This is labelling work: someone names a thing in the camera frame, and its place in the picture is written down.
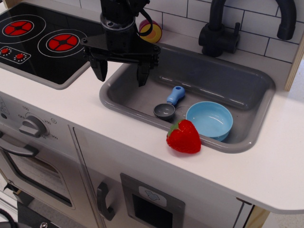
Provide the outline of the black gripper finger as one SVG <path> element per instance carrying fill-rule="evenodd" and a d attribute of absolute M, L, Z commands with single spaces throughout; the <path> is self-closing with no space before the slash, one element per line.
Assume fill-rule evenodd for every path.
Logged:
<path fill-rule="evenodd" d="M 107 61 L 90 57 L 90 65 L 97 79 L 105 81 L 107 75 Z"/>
<path fill-rule="evenodd" d="M 142 61 L 137 65 L 137 81 L 139 87 L 144 86 L 146 84 L 150 69 L 150 62 L 148 61 Z"/>

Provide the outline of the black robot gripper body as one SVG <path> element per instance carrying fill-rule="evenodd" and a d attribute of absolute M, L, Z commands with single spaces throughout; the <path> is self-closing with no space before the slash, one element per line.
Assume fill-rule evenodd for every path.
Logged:
<path fill-rule="evenodd" d="M 84 55 L 88 59 L 110 60 L 123 63 L 146 64 L 149 69 L 158 66 L 160 47 L 143 40 L 153 29 L 153 20 L 144 14 L 150 27 L 140 33 L 135 23 L 135 16 L 128 16 L 121 23 L 118 19 L 110 19 L 100 15 L 104 34 L 81 39 Z"/>

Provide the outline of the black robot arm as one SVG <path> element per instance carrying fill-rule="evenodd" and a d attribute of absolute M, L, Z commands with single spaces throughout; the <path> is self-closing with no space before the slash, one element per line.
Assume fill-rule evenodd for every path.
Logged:
<path fill-rule="evenodd" d="M 83 38 L 84 56 L 96 77 L 105 81 L 108 61 L 137 64 L 137 81 L 144 86 L 149 72 L 159 63 L 161 49 L 142 39 L 152 32 L 153 22 L 144 10 L 148 0 L 103 0 L 102 35 Z"/>

